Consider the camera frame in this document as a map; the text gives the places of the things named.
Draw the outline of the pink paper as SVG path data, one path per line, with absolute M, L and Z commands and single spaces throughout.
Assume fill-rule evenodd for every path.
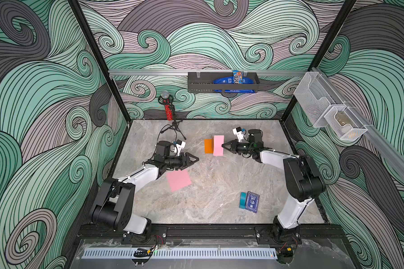
M 224 144 L 224 135 L 215 135 L 213 137 L 213 155 L 214 156 L 223 156 L 224 148 L 222 145 Z
M 179 191 L 192 184 L 187 170 L 174 170 L 166 174 L 172 192 Z

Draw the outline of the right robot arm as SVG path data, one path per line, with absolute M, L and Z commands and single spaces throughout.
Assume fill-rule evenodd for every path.
M 275 217 L 273 235 L 278 239 L 298 236 L 299 219 L 307 207 L 326 190 L 326 184 L 314 161 L 308 155 L 292 155 L 264 145 L 263 132 L 252 129 L 248 137 L 238 127 L 233 130 L 236 139 L 225 142 L 222 147 L 227 151 L 283 170 L 288 197 L 282 211 Z

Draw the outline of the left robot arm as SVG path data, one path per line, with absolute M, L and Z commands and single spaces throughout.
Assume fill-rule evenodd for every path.
M 134 196 L 165 172 L 182 171 L 197 163 L 198 157 L 182 152 L 184 146 L 183 141 L 159 141 L 141 168 L 126 177 L 105 179 L 90 210 L 92 223 L 125 233 L 150 234 L 151 221 L 132 212 Z

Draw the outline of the orange square paper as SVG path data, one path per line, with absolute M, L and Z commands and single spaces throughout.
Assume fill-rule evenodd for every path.
M 213 151 L 214 151 L 214 140 L 205 139 L 204 140 L 204 152 L 206 154 L 213 154 Z

